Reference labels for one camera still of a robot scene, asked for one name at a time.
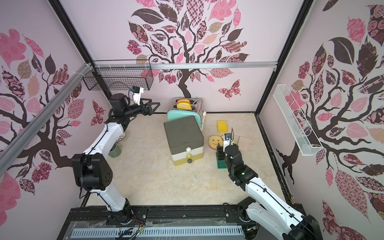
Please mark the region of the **pink sponge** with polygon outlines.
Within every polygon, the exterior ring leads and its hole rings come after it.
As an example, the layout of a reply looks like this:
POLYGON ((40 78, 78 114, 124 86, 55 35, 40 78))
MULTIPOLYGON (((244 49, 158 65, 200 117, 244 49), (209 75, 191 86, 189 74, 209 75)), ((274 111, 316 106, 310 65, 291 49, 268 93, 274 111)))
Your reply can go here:
POLYGON ((252 141, 249 138, 240 136, 238 141, 238 146, 240 151, 248 151, 252 141))

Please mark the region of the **smiley face sponge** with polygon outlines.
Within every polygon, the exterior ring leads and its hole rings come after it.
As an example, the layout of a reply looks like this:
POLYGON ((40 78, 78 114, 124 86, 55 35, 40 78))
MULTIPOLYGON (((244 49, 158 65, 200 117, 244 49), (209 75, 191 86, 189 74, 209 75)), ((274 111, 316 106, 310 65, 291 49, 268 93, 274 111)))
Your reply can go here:
POLYGON ((208 139, 209 147, 213 150, 216 150, 218 147, 222 147, 224 140, 222 137, 217 135, 212 135, 208 139))

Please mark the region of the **three-drawer storage cabinet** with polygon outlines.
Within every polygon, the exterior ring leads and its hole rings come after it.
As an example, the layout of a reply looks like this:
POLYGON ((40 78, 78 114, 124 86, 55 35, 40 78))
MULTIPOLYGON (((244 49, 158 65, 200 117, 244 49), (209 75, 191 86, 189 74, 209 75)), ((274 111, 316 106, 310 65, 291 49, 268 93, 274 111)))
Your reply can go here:
POLYGON ((167 121, 164 128, 175 166, 191 164, 204 157, 204 136, 195 117, 167 121))

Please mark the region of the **yellow square sponge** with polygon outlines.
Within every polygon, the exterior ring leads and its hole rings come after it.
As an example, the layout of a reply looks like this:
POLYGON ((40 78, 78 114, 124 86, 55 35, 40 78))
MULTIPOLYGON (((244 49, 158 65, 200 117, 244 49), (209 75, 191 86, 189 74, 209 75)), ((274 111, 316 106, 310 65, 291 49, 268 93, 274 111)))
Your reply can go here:
POLYGON ((228 124, 227 121, 218 120, 217 121, 218 133, 227 133, 228 132, 228 124))

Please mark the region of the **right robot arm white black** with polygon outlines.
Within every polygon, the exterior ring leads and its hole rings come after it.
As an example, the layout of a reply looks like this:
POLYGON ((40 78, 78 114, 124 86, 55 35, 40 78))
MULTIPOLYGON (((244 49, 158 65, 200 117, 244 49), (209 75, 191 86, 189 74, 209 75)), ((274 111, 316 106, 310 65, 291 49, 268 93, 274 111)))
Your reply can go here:
POLYGON ((321 240, 319 222, 284 202, 253 171, 244 164, 236 144, 218 146, 217 153, 224 157, 229 178, 249 196, 238 204, 240 219, 256 222, 278 240, 321 240))

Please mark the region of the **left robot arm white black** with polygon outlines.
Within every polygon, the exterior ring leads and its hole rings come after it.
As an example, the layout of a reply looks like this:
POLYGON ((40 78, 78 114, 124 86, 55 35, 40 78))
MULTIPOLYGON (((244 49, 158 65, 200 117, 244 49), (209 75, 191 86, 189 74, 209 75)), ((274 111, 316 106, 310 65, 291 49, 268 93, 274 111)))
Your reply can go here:
POLYGON ((129 201, 112 184, 113 171, 107 158, 113 145, 126 131, 131 118, 153 115, 161 104, 142 99, 140 93, 134 93, 133 104, 128 96, 114 94, 110 104, 112 109, 102 132, 83 153, 72 157, 72 166, 77 186, 95 194, 104 202, 112 219, 125 225, 132 221, 133 211, 129 201))

